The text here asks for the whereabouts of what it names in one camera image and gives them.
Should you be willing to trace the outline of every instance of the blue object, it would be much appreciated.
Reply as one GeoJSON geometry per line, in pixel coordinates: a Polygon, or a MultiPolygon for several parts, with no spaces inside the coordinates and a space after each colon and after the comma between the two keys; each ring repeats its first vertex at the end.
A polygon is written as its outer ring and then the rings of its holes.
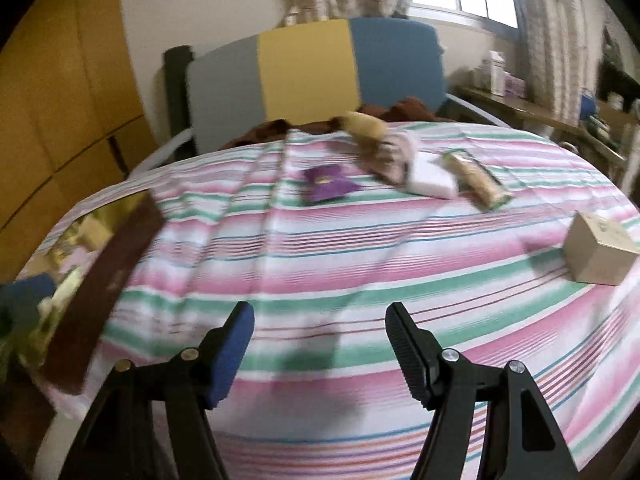
{"type": "Polygon", "coordinates": [[[585,121],[592,115],[596,114],[596,99],[591,91],[586,88],[582,89],[582,97],[580,98],[580,120],[585,121]]]}
{"type": "Polygon", "coordinates": [[[3,285],[0,288],[0,336],[14,328],[36,328],[40,322],[38,304],[55,291],[56,283],[45,273],[3,285]]]}
{"type": "Polygon", "coordinates": [[[389,108],[417,97],[436,112],[445,100],[443,50],[430,25],[398,18],[349,20],[360,102],[389,108]]]}
{"type": "Polygon", "coordinates": [[[215,408],[220,400],[226,399],[234,382],[238,368],[254,334],[254,308],[246,301],[240,301],[229,315],[224,326],[211,330],[205,336],[200,348],[213,352],[210,365],[211,382],[206,395],[207,409],[215,408]]]}

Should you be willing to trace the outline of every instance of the white container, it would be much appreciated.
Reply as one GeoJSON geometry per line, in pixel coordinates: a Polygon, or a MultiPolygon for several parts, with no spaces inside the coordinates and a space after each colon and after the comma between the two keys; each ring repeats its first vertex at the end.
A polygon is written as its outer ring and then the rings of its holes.
{"type": "Polygon", "coordinates": [[[490,50],[482,60],[482,70],[487,81],[487,89],[494,95],[504,95],[504,54],[490,50]]]}
{"type": "Polygon", "coordinates": [[[440,165],[442,157],[436,153],[418,152],[409,166],[406,190],[417,195],[436,198],[458,196],[456,177],[440,165]]]}

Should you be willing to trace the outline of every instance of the yellow headboard panel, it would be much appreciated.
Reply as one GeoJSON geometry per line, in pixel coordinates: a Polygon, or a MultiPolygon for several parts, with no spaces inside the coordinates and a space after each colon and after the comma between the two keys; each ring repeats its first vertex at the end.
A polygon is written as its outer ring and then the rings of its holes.
{"type": "Polygon", "coordinates": [[[268,121],[325,121],[360,106],[347,20],[259,34],[258,66],[268,121]]]}

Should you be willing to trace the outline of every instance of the white sponge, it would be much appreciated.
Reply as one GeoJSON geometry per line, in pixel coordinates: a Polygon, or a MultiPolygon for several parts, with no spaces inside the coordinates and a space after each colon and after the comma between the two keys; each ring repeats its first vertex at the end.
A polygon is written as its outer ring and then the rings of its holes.
{"type": "Polygon", "coordinates": [[[456,177],[438,163],[436,153],[417,153],[409,166],[406,190],[424,196],[436,198],[455,198],[458,196],[456,177]]]}

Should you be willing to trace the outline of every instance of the window frame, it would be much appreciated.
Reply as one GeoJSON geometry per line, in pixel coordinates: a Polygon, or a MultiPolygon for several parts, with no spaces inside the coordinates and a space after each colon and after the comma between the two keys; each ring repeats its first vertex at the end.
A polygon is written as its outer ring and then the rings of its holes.
{"type": "MultiPolygon", "coordinates": [[[[516,0],[513,0],[513,5],[516,8],[516,18],[518,16],[518,8],[516,0]]],[[[410,18],[425,18],[427,20],[436,20],[441,22],[457,23],[459,25],[465,25],[467,27],[482,28],[492,34],[500,36],[505,40],[517,41],[520,37],[519,27],[511,27],[502,22],[496,22],[488,17],[489,6],[487,0],[484,0],[484,8],[487,13],[487,17],[479,16],[478,14],[472,14],[462,10],[462,3],[460,0],[456,0],[457,9],[447,9],[446,7],[427,6],[424,4],[418,4],[411,0],[409,8],[410,18]]]]}

